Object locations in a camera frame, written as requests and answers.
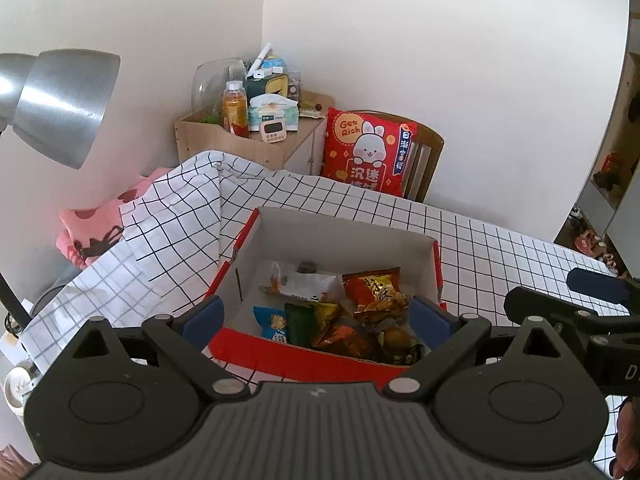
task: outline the white tablecloth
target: white tablecloth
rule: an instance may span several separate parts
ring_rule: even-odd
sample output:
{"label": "white tablecloth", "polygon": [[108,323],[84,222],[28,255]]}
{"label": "white tablecloth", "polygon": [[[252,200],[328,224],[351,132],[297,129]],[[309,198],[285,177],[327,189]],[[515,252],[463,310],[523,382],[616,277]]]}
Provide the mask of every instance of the white tablecloth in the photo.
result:
{"label": "white tablecloth", "polygon": [[[456,315],[475,312],[494,324],[512,325],[504,315],[504,296],[520,284],[604,316],[627,314],[620,305],[568,290],[564,280],[574,267],[607,272],[604,264],[575,251],[421,203],[203,152],[121,207],[124,240],[33,319],[20,338],[27,352],[45,372],[91,316],[101,314],[117,327],[139,326],[154,314],[181,314],[197,304],[259,206],[308,210],[436,238],[442,299]],[[259,370],[223,365],[251,383],[271,378]],[[612,456],[614,408],[621,401],[607,399],[612,415],[595,457],[602,469]]]}

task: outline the green snack bag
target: green snack bag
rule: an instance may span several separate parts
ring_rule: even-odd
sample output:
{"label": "green snack bag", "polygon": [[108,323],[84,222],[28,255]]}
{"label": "green snack bag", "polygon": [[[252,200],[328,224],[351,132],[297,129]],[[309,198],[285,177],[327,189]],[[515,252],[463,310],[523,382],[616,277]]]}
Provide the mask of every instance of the green snack bag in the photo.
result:
{"label": "green snack bag", "polygon": [[311,348],[313,338],[318,333],[315,311],[307,306],[285,303],[284,314],[289,330],[289,343]]}

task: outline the orange juice bottle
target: orange juice bottle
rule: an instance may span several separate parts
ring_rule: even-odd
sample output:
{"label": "orange juice bottle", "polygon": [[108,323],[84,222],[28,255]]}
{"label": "orange juice bottle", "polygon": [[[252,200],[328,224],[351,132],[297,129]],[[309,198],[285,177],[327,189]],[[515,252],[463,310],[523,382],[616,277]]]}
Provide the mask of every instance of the orange juice bottle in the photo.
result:
{"label": "orange juice bottle", "polygon": [[246,93],[242,81],[228,81],[222,94],[222,117],[225,130],[239,137],[249,137]]}

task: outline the blue snack packet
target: blue snack packet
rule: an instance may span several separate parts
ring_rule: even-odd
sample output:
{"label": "blue snack packet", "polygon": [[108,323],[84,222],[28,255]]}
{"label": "blue snack packet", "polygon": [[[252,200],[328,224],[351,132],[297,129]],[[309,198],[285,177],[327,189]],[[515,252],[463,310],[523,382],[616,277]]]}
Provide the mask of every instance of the blue snack packet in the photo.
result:
{"label": "blue snack packet", "polygon": [[254,306],[254,317],[258,325],[262,327],[263,338],[288,342],[287,321],[284,310],[268,306]]}

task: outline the tissue box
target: tissue box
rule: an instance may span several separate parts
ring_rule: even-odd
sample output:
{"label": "tissue box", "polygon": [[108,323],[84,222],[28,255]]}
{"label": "tissue box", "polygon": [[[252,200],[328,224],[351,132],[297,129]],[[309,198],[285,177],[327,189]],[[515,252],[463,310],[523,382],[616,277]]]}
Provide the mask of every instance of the tissue box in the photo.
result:
{"label": "tissue box", "polygon": [[264,121],[283,120],[287,131],[298,129],[298,103],[277,94],[256,96],[249,102],[249,131]]}
{"label": "tissue box", "polygon": [[274,121],[283,119],[287,131],[298,129],[298,107],[297,106],[273,106],[270,105],[253,108],[249,106],[249,131],[257,132],[260,124],[264,121]]}

